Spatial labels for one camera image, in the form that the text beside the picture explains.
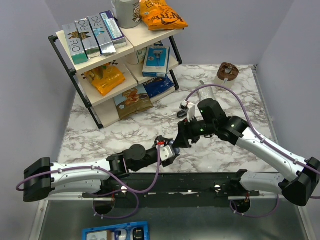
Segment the purple earbud charging case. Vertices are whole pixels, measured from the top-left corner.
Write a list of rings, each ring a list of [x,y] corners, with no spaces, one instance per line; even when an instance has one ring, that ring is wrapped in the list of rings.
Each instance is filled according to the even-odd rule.
[[[169,142],[169,144],[173,146],[174,140],[171,140],[171,141]],[[175,152],[176,155],[179,155],[179,154],[180,154],[180,149],[179,149],[178,147],[173,147],[173,150],[174,150],[174,152]]]

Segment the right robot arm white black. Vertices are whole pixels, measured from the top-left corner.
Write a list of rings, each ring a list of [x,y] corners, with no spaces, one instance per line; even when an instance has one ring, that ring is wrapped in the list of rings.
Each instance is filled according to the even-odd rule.
[[[277,173],[240,171],[230,183],[230,191],[241,196],[245,192],[263,191],[281,194],[294,205],[304,207],[312,199],[320,182],[320,161],[293,154],[256,131],[238,116],[228,117],[212,98],[198,105],[183,101],[180,105],[187,117],[178,123],[174,148],[190,148],[200,137],[217,136],[220,140],[245,149],[265,161]]]

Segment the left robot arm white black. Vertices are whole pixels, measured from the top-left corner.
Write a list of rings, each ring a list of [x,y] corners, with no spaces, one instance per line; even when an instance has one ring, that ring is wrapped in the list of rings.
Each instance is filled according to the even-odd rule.
[[[152,164],[166,167],[179,156],[174,141],[159,136],[150,149],[134,144],[121,153],[85,163],[61,164],[42,157],[24,170],[23,201],[36,202],[58,193],[82,192],[107,197],[111,185],[107,180],[118,179]]]

